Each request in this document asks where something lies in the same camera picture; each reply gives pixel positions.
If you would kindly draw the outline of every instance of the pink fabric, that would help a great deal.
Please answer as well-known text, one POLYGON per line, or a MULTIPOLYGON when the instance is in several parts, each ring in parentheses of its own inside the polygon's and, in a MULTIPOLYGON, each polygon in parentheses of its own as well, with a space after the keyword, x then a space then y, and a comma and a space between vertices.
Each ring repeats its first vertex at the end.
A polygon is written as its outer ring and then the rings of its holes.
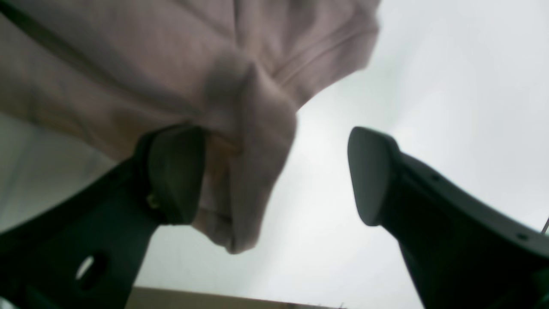
POLYGON ((378 0, 7 3, 47 31, 0 16, 0 110, 117 161, 148 131, 202 126, 193 225, 231 253, 257 242, 297 110, 363 68, 378 33, 378 0))

